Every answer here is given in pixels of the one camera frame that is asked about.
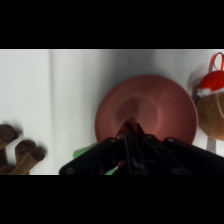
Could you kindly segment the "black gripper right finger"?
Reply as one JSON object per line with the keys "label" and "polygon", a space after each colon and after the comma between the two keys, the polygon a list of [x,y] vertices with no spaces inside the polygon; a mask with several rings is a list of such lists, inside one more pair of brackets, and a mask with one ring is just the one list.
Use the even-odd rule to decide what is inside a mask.
{"label": "black gripper right finger", "polygon": [[145,140],[145,133],[140,127],[140,124],[135,125],[135,136],[137,146],[134,149],[133,165],[137,168],[135,171],[139,175],[152,175],[153,166],[155,165],[155,158]]}

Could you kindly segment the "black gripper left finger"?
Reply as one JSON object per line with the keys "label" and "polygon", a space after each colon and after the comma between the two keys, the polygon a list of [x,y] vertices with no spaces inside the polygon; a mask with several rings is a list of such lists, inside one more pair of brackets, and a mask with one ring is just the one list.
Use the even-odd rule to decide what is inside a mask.
{"label": "black gripper left finger", "polygon": [[132,174],[132,165],[130,161],[130,153],[128,145],[129,138],[130,135],[128,133],[120,134],[118,136],[119,146],[122,150],[122,159],[123,159],[123,161],[121,162],[121,173],[125,175]]}

